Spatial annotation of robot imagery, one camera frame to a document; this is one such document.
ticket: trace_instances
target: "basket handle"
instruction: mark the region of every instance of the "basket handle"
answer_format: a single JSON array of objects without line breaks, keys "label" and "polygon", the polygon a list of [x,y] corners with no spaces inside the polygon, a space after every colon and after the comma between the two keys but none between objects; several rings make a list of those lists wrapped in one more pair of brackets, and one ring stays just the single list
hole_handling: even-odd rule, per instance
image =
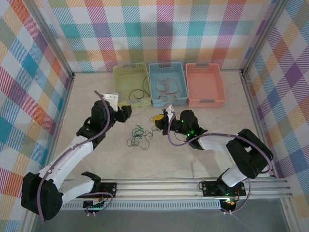
[{"label": "basket handle", "polygon": [[163,100],[164,102],[175,102],[175,101],[178,101],[178,99],[177,98],[166,98],[166,99],[164,99]]},{"label": "basket handle", "polygon": [[171,62],[159,63],[159,68],[167,68],[172,66]]},{"label": "basket handle", "polygon": [[126,64],[126,65],[123,65],[122,67],[134,69],[136,67],[136,64]]},{"label": "basket handle", "polygon": [[127,101],[128,104],[133,104],[133,103],[139,103],[141,102],[140,99],[136,99],[136,100],[131,100],[131,101]]},{"label": "basket handle", "polygon": [[209,65],[209,63],[196,63],[195,67],[196,68],[205,68],[208,65]]},{"label": "basket handle", "polygon": [[214,99],[201,99],[200,102],[203,102],[203,103],[214,103]]}]

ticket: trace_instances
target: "blue basket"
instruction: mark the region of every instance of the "blue basket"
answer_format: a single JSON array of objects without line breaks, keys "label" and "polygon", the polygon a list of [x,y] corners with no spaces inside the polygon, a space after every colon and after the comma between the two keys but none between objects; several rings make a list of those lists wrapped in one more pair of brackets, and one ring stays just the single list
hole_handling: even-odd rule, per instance
[{"label": "blue basket", "polygon": [[[185,105],[188,99],[188,90],[183,74],[183,66],[180,62],[149,64],[149,77],[154,107],[160,107],[166,103]],[[166,78],[170,78],[168,81],[169,92],[176,92],[179,89],[179,92],[175,93],[176,98],[173,94],[165,94],[166,97],[161,96],[159,98],[160,92],[158,90],[164,90],[161,82]]]}]

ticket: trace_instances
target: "yellow basket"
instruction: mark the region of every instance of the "yellow basket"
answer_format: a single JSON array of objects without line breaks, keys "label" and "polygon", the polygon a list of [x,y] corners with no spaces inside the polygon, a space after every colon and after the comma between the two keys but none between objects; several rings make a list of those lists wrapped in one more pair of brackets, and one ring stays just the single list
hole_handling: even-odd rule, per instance
[{"label": "yellow basket", "polygon": [[118,106],[131,105],[131,107],[137,107],[151,104],[149,76],[145,63],[118,65],[112,69],[112,72],[114,88],[119,93]]}]

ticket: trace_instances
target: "white floor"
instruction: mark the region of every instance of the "white floor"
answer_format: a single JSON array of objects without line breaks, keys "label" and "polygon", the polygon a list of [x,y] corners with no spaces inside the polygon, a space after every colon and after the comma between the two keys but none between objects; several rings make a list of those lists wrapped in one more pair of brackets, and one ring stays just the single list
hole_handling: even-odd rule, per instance
[{"label": "white floor", "polygon": [[[238,72],[222,72],[226,102],[220,108],[190,108],[198,117],[202,128],[210,132],[237,133],[243,128],[255,132],[253,119]],[[98,100],[94,93],[113,91],[112,73],[77,74],[69,104],[64,117],[55,157],[63,151],[75,136],[77,130],[91,114],[93,103]],[[175,106],[179,118],[187,105]],[[218,177],[233,165],[229,154],[219,151],[200,151],[189,145],[172,146],[167,136],[154,132],[150,147],[128,147],[126,141],[136,125],[150,130],[150,117],[162,113],[160,107],[133,108],[126,123],[116,123],[107,132],[106,138],[69,174],[67,179],[78,177],[89,171],[104,179],[114,178],[169,178],[169,177]]]}]

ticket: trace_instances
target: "pink basket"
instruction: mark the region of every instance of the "pink basket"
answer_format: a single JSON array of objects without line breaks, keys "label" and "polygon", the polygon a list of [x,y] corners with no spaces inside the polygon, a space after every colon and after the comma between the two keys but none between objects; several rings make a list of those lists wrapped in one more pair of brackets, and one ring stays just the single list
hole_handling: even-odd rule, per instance
[{"label": "pink basket", "polygon": [[225,90],[218,64],[186,64],[190,107],[220,107]]}]

